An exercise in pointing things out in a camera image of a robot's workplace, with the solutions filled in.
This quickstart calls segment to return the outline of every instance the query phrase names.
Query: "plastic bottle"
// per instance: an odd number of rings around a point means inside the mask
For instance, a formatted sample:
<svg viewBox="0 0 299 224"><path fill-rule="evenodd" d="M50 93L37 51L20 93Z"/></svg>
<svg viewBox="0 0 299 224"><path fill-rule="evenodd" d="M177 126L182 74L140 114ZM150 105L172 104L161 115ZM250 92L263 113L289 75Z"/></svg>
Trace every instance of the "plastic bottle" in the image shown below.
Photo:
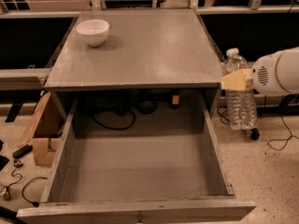
<svg viewBox="0 0 299 224"><path fill-rule="evenodd" d="M251 69L248 62L239 55L238 49L228 49L223 65L223 75L239 69ZM256 104L253 94L253 80L246 91L225 90L230 126L233 130L251 130L257 126Z"/></svg>

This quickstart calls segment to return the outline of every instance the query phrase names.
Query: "gray tabletop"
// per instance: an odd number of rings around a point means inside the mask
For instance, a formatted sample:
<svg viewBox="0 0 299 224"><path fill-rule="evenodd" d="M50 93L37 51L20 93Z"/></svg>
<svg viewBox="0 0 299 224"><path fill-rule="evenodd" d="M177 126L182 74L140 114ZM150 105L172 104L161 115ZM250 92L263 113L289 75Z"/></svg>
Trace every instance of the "gray tabletop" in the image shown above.
<svg viewBox="0 0 299 224"><path fill-rule="evenodd" d="M76 26L110 24L107 41L90 47ZM55 63L47 90L209 88L221 80L219 59L191 9L82 12Z"/></svg>

